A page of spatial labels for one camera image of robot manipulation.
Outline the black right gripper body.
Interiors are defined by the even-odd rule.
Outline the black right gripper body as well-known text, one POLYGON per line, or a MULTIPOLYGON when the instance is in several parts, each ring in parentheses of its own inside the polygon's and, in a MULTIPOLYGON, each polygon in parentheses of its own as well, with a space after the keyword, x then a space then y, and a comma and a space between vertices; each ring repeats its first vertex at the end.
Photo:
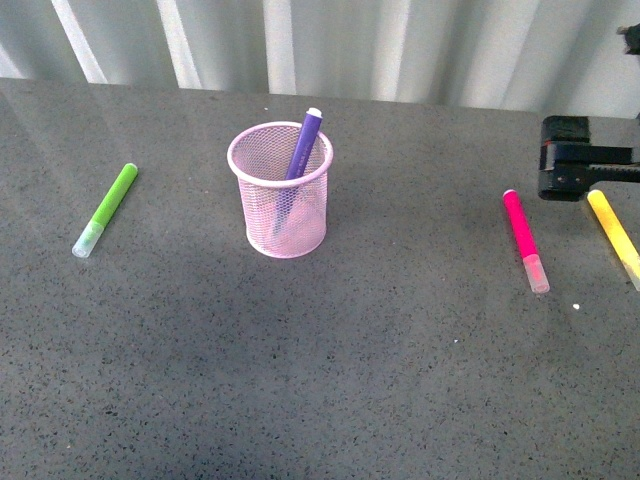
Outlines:
POLYGON ((541 124, 538 196, 577 202, 600 182, 637 183, 637 147, 594 145, 587 116, 546 117, 541 124))

